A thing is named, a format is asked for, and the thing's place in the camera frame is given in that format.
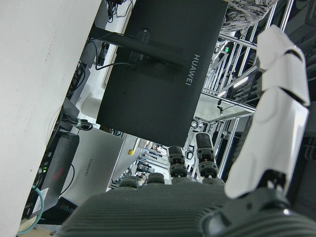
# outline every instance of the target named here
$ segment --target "robotic hand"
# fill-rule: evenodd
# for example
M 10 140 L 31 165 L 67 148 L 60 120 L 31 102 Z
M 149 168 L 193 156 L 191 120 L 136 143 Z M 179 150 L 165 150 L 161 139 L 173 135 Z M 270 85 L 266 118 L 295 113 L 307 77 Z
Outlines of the robotic hand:
M 316 236 L 315 222 L 290 211 L 284 197 L 310 103 L 305 59 L 275 26 L 258 36 L 257 56 L 263 95 L 225 186 L 208 182 L 216 177 L 216 158 L 209 135 L 198 133 L 196 156 L 203 184 L 187 182 L 182 149 L 170 147 L 170 175 L 176 185 L 149 176 L 144 187 L 94 196 L 57 236 Z

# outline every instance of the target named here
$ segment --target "silver laptop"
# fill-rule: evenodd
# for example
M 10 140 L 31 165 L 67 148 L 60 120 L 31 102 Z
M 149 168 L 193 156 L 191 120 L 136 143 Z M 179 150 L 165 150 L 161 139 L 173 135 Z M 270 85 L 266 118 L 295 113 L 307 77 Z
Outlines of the silver laptop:
M 111 181 L 124 139 L 93 128 L 79 132 L 73 166 L 75 177 L 69 188 L 62 194 L 73 204 L 79 206 L 89 197 L 104 193 Z M 70 168 L 63 190 L 73 176 Z

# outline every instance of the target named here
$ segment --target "monitor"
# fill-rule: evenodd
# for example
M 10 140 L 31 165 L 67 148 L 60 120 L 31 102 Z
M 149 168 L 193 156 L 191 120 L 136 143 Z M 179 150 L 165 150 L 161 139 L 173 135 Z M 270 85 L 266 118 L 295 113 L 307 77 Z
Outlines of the monitor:
M 126 38 L 152 46 L 151 57 L 118 48 L 97 123 L 166 146 L 184 146 L 227 2 L 137 0 Z

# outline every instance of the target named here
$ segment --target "desk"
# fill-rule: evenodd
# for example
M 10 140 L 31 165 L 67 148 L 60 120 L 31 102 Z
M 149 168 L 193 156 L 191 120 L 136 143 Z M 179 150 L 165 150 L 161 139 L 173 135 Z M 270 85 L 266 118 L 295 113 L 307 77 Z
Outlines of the desk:
M 101 0 L 3 0 L 0 236 L 14 237 Z

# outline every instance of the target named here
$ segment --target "fabric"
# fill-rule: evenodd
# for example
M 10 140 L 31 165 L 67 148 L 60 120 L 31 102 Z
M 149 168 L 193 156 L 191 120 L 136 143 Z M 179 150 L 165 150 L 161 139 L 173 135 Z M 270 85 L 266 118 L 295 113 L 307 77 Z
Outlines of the fabric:
M 244 30 L 262 20 L 277 0 L 230 0 L 221 33 Z

